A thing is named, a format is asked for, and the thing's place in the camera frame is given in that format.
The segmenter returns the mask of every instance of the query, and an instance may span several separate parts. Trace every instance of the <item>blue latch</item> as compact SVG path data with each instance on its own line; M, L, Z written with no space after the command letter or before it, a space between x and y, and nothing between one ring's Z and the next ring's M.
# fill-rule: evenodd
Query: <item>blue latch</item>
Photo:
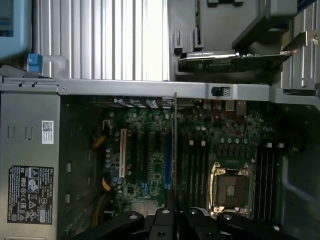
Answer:
M40 54L30 53L27 59L28 72L42 73L43 57Z

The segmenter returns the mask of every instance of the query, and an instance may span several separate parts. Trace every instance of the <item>white sticker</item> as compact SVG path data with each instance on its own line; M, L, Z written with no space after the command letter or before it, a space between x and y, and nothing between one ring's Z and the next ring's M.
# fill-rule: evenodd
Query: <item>white sticker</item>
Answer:
M54 121L42 121L42 144L54 144Z

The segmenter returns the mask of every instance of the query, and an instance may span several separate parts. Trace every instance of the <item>white pci slot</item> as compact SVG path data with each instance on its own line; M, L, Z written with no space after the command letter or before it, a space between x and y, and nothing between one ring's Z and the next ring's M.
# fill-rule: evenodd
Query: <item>white pci slot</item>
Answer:
M124 178L126 174L127 138L128 138L128 129L121 129L120 155L119 155L119 178Z

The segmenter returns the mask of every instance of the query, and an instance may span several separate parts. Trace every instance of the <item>power supply label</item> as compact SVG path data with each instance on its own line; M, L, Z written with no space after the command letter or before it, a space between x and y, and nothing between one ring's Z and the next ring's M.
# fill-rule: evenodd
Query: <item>power supply label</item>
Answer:
M54 168L9 169L8 223L52 225Z

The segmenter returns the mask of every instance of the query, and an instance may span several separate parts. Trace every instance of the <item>cpu socket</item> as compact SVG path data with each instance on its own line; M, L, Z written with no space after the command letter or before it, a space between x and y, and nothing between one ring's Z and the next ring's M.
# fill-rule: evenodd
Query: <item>cpu socket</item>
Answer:
M253 196L253 174L250 164L243 168L222 167L215 162L210 174L209 210L212 217L234 212L250 217Z

